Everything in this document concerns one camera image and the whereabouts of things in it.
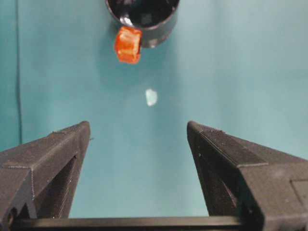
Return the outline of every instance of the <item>small white object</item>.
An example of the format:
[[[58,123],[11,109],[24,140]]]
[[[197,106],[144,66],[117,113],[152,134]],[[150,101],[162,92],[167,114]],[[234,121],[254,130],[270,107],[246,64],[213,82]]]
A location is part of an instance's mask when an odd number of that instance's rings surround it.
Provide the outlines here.
[[[147,89],[145,91],[146,103],[149,107],[154,106],[157,103],[157,92],[152,89]]]

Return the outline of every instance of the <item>orange object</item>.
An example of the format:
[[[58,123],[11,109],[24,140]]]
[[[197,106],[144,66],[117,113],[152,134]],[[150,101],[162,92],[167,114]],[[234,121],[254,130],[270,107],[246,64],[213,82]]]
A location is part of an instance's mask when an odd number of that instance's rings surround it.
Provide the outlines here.
[[[123,26],[115,39],[115,51],[120,62],[136,64],[140,59],[140,30]]]

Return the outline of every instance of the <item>black cup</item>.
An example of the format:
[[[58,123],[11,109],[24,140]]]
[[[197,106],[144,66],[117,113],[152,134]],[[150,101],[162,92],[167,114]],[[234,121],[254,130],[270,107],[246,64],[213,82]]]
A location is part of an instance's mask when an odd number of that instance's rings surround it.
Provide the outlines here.
[[[142,31],[141,46],[153,48],[166,40],[177,21],[180,0],[105,0],[122,26]]]

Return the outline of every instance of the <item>teal background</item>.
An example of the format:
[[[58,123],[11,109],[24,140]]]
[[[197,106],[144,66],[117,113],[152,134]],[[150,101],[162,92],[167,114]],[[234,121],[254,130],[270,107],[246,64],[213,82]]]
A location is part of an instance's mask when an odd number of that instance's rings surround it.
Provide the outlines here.
[[[307,0],[181,0],[137,65],[103,0],[20,0],[18,27],[16,7],[0,0],[0,149],[19,143],[18,91],[23,142],[88,120],[72,217],[206,215],[189,120],[308,158]]]

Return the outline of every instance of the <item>red translucent object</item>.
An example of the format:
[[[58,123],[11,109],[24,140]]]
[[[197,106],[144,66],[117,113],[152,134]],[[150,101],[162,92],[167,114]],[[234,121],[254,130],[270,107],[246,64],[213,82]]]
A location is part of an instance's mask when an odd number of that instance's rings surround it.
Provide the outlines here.
[[[136,64],[140,59],[142,32],[123,26],[115,39],[115,51],[120,62]]]

